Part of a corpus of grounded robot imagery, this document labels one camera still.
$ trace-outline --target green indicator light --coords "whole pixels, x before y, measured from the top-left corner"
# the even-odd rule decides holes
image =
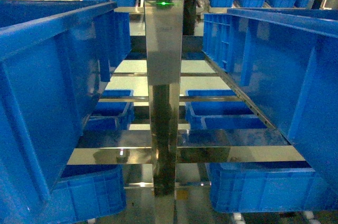
[[[165,5],[174,5],[174,3],[169,3],[169,2],[159,2],[157,3],[158,5],[162,5],[162,6],[165,6]]]

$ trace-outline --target reflective metal surface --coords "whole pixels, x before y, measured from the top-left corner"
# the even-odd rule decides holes
[[[149,102],[147,96],[102,96],[99,102]],[[180,102],[191,101],[242,101],[237,96],[180,96]]]
[[[275,129],[183,130],[177,162],[304,161]]]
[[[180,130],[176,150],[177,163],[304,160],[275,129]],[[86,131],[68,161],[68,165],[146,163],[152,163],[147,130]]]
[[[152,146],[147,130],[85,131],[68,165],[151,163]]]
[[[129,13],[129,14],[144,14],[144,7],[140,6],[122,6],[115,9],[115,12]]]
[[[115,72],[115,77],[147,77],[146,72]],[[181,72],[181,77],[217,77],[215,72]]]
[[[263,123],[269,128],[276,128],[263,114],[263,112],[254,104],[254,102],[237,86],[237,84],[224,72],[215,62],[213,62],[207,55],[205,55],[205,61],[208,65],[220,76],[220,78],[231,88],[236,95],[244,101],[254,114],[258,116]]]
[[[173,223],[184,0],[145,0],[155,223]]]

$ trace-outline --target dark clothing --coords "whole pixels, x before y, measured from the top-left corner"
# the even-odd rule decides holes
[[[184,0],[183,35],[194,35],[196,0]]]

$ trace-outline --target shelving unit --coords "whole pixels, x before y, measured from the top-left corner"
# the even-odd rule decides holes
[[[182,11],[184,0],[171,0],[169,6],[159,6],[156,0],[145,0],[146,36],[138,38],[139,44],[145,44],[143,51],[147,52],[147,77],[149,96],[121,97],[118,99],[109,98],[101,101],[134,101],[149,102],[149,107],[135,107],[136,119],[143,123],[150,123],[150,130],[130,130],[123,132],[86,132],[80,139],[78,147],[73,152],[69,164],[103,164],[93,163],[92,154],[100,149],[109,156],[108,162],[104,164],[142,164],[146,172],[145,177],[140,180],[127,181],[127,196],[132,201],[138,202],[137,210],[133,204],[128,204],[124,216],[127,219],[144,216],[142,221],[149,221],[154,217],[154,223],[169,224],[180,223],[177,220],[179,206],[182,201],[187,201],[187,193],[205,194],[208,191],[209,181],[206,176],[200,175],[205,169],[200,165],[190,168],[187,172],[185,165],[196,165],[206,162],[226,162],[229,158],[235,162],[262,162],[262,161],[303,161],[302,156],[291,145],[281,144],[280,146],[231,146],[222,130],[178,130],[178,123],[182,119],[180,102],[184,101],[245,101],[251,109],[259,114],[259,117],[266,122],[270,128],[274,125],[255,106],[255,104],[237,88],[226,73],[223,72],[213,61],[205,57],[205,61],[215,73],[237,94],[237,97],[180,97],[180,76],[206,76],[206,74],[181,74],[182,50],[193,51],[199,47],[201,51],[201,39],[182,37]],[[124,12],[133,12],[139,9],[124,8]],[[134,50],[142,50],[134,41]],[[141,73],[115,74],[120,76],[144,76]],[[200,144],[189,144],[186,139],[198,142],[193,139],[202,138]],[[247,156],[246,151],[256,152],[257,155]],[[199,173],[199,179],[192,179],[190,175]],[[225,215],[208,212],[210,216],[218,215],[218,218],[227,218]],[[110,220],[126,221],[122,216],[110,217]]]

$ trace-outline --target floor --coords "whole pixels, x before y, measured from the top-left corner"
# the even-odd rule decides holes
[[[145,35],[144,21],[137,19],[130,23],[131,35]],[[195,35],[203,35],[203,23],[197,23]],[[124,61],[117,72],[146,72],[146,61]],[[204,61],[182,61],[182,72],[212,72],[212,69]],[[113,77],[108,89],[133,89],[135,96],[147,96],[146,77]],[[198,81],[192,77],[181,78],[181,94],[187,89],[228,89],[228,86],[218,77],[200,77]],[[149,125],[132,125],[130,129],[149,129]],[[179,129],[189,129],[188,124],[179,125]],[[197,164],[181,164],[177,167],[178,179],[182,181],[203,181],[205,178],[198,172]],[[129,165],[125,167],[125,177],[134,174],[135,170],[147,170],[147,177],[143,181],[151,182],[151,166]],[[104,217],[97,220],[99,224],[125,223],[125,224],[153,224],[153,193],[150,188],[128,189],[127,210],[112,217]],[[209,187],[199,186],[187,189],[188,197],[176,201],[176,222],[188,223],[231,223],[230,215],[217,213],[212,210],[209,201]],[[315,213],[322,224],[338,223],[337,212]],[[299,213],[288,216],[278,213],[250,213],[244,214],[247,224],[298,224],[306,223]]]

